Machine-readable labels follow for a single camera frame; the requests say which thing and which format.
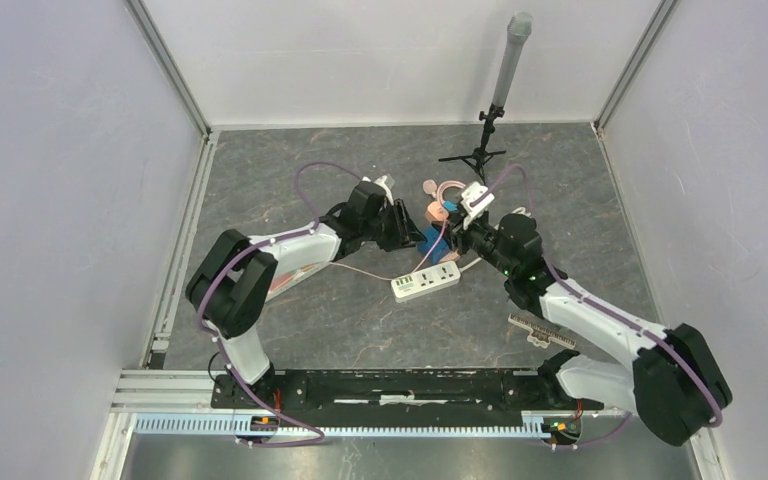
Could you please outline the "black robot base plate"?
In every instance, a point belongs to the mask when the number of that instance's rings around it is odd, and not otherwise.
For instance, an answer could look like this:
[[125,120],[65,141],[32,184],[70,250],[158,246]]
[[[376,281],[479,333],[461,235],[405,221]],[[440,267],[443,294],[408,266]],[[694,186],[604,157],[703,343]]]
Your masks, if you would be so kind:
[[534,369],[372,369],[269,372],[252,394],[229,373],[212,375],[215,409],[260,402],[321,430],[338,427],[514,427],[529,412],[600,410]]

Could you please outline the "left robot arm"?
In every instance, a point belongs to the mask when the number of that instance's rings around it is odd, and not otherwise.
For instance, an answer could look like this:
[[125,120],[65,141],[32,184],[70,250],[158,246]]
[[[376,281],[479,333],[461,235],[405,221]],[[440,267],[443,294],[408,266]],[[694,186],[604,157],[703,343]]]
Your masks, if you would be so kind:
[[402,200],[389,200],[383,186],[362,180],[346,201],[303,227],[265,236],[222,232],[191,276],[185,297],[200,326],[213,334],[238,397],[262,407],[273,397],[274,381],[267,375],[272,363],[257,322],[275,278],[341,260],[366,243],[392,252],[425,239]]

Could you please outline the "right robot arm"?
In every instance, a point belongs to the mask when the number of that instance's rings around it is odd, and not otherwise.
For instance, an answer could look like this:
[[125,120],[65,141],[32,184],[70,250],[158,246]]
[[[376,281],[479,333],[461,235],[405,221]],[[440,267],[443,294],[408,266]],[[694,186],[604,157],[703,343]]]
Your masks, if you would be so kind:
[[721,425],[733,394],[698,329],[640,319],[588,292],[547,260],[537,223],[527,215],[510,213],[492,226],[488,214],[471,219],[453,212],[444,235],[453,250],[473,251],[502,273],[518,308],[612,357],[605,363],[568,350],[546,361],[537,382],[545,405],[562,408],[575,398],[615,406],[672,446]]

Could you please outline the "dark blue cube socket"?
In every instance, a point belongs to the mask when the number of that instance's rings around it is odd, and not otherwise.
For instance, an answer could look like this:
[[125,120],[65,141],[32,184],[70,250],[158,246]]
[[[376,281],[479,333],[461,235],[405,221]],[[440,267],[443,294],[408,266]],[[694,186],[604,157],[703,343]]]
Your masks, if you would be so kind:
[[437,225],[430,225],[423,232],[426,240],[417,245],[417,250],[422,257],[430,252],[428,260],[432,264],[439,263],[441,259],[449,252],[448,246],[444,240],[438,241],[440,237],[440,228]]

